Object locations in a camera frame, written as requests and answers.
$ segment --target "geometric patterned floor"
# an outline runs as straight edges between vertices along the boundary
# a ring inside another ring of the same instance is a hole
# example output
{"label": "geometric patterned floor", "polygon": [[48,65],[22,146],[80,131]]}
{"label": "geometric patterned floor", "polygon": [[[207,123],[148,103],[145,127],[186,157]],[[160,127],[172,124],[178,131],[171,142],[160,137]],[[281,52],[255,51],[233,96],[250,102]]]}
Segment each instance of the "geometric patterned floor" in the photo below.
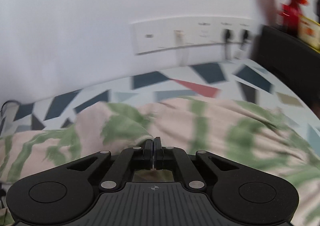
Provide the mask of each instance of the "geometric patterned floor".
{"label": "geometric patterned floor", "polygon": [[280,108],[287,123],[320,155],[320,120],[280,80],[252,60],[198,64],[118,79],[50,99],[10,105],[0,122],[0,136],[26,130],[64,128],[76,114],[98,101],[139,107],[178,96],[202,95],[246,100]]}

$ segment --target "black cable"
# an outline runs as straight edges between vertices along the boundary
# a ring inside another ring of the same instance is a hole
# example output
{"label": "black cable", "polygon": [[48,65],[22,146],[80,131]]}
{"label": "black cable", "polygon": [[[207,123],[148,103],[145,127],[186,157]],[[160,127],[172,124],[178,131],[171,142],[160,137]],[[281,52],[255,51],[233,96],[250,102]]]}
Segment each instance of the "black cable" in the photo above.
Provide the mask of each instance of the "black cable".
{"label": "black cable", "polygon": [[225,29],[223,39],[224,39],[224,55],[226,60],[231,60],[231,53],[228,54],[228,44],[229,44],[229,40],[231,39],[231,36],[232,36],[231,30]]}
{"label": "black cable", "polygon": [[21,105],[21,102],[17,101],[17,100],[7,100],[4,104],[2,104],[2,107],[1,107],[1,110],[0,110],[0,117],[2,118],[3,117],[3,108],[6,104],[8,103],[16,103],[18,104],[19,106]]}
{"label": "black cable", "polygon": [[249,38],[249,31],[248,30],[243,30],[243,34],[242,34],[242,42],[240,44],[240,49],[242,51],[244,51],[244,46],[247,43],[247,40]]}

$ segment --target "red vase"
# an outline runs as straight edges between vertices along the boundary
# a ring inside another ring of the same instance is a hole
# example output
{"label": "red vase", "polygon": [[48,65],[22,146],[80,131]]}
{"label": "red vase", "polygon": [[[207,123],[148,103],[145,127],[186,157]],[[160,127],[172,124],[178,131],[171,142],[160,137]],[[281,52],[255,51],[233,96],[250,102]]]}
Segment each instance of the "red vase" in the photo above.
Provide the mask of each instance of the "red vase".
{"label": "red vase", "polygon": [[299,0],[291,0],[290,5],[283,5],[283,31],[297,36],[300,16],[303,15]]}

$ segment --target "wall socket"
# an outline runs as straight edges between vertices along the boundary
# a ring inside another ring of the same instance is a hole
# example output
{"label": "wall socket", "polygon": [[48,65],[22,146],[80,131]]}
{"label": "wall socket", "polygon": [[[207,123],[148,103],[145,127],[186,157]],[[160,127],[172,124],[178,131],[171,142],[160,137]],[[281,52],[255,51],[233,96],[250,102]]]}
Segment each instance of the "wall socket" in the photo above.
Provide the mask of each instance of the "wall socket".
{"label": "wall socket", "polygon": [[[240,43],[244,30],[257,32],[252,19],[232,17],[176,17],[133,23],[132,39],[135,53],[141,54],[176,48],[224,43],[225,30],[231,31],[231,43]],[[177,31],[183,34],[177,39]]]}

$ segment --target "red triangle tile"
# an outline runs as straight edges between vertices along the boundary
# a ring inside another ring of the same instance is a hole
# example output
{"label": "red triangle tile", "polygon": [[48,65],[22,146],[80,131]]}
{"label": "red triangle tile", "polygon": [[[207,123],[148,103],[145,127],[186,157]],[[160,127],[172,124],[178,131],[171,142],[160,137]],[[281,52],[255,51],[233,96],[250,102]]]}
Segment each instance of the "red triangle tile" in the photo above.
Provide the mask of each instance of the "red triangle tile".
{"label": "red triangle tile", "polygon": [[175,80],[175,79],[172,79],[172,80],[177,82],[178,84],[181,84],[181,85],[189,88],[190,90],[193,90],[194,92],[196,92],[204,97],[214,98],[216,96],[216,94],[220,91],[220,89],[201,85],[201,84],[194,84],[194,83]]}

